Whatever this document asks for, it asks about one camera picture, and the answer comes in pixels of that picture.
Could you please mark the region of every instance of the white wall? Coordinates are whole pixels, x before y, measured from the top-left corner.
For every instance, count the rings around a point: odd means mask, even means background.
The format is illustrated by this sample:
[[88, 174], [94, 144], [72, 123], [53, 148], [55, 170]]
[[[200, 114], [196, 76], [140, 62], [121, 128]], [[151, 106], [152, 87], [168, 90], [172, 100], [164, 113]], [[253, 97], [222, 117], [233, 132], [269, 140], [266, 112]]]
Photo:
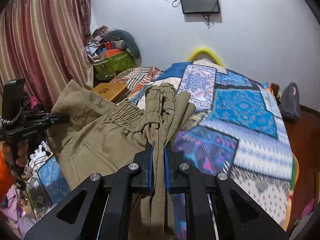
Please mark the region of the white wall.
[[210, 29], [202, 16], [184, 16], [172, 2], [92, 0], [91, 29], [104, 24], [130, 32], [142, 66], [161, 70], [210, 47], [227, 68], [258, 82], [282, 90], [296, 82], [300, 103], [320, 109], [320, 26], [304, 0], [220, 0]]

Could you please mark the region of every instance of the flat screen monitor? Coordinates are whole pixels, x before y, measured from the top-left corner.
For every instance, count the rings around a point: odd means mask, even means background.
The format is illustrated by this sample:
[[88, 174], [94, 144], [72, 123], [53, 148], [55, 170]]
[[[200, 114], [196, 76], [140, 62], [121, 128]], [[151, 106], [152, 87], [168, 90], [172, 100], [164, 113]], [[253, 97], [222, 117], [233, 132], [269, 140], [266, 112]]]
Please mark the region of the flat screen monitor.
[[182, 11], [188, 13], [218, 13], [218, 0], [181, 0]]

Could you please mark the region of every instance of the yellow arch-shaped object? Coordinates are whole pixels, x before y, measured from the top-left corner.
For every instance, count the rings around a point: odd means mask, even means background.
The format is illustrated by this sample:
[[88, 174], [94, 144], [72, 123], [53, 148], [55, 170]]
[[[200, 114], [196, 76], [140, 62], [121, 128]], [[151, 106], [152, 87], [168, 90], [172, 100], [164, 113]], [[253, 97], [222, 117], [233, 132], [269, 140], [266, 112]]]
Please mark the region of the yellow arch-shaped object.
[[221, 67], [225, 67], [221, 61], [221, 59], [218, 57], [218, 55], [211, 49], [207, 47], [201, 47], [199, 49], [195, 49], [191, 55], [188, 57], [187, 61], [195, 61], [196, 57], [199, 56], [201, 53], [205, 53], [209, 55], [213, 62]]

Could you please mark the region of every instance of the wooden floor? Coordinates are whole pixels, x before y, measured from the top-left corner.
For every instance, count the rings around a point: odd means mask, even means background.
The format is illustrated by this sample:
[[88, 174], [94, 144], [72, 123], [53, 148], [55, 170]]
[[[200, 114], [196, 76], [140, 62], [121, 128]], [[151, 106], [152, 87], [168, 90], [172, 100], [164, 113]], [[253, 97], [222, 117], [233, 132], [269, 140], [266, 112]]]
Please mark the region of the wooden floor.
[[285, 122], [285, 126], [300, 168], [287, 229], [291, 233], [292, 222], [300, 217], [303, 208], [315, 197], [315, 171], [320, 167], [320, 119], [302, 111], [297, 124]]

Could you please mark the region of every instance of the bed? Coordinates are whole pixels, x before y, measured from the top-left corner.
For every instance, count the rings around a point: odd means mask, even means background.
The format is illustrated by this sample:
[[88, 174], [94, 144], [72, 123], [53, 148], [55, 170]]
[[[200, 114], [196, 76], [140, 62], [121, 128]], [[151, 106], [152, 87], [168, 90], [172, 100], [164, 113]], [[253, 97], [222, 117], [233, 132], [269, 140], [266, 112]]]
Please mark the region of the bed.
[[[269, 83], [260, 84], [208, 61], [129, 69], [112, 82], [128, 84], [125, 95], [139, 108], [144, 91], [169, 82], [177, 92], [191, 93], [195, 113], [177, 133], [173, 150], [187, 163], [215, 175], [225, 172], [284, 230], [298, 176], [276, 100]], [[186, 239], [183, 194], [173, 196], [176, 239]]]

